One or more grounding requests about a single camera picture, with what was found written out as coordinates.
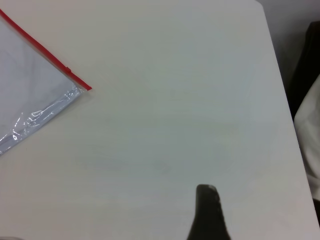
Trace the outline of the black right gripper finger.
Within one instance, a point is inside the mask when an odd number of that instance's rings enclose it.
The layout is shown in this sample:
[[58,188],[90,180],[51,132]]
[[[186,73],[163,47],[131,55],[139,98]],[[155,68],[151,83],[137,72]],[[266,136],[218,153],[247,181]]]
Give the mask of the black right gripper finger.
[[221,199],[213,185],[199,184],[196,187],[195,215],[189,240],[230,240]]

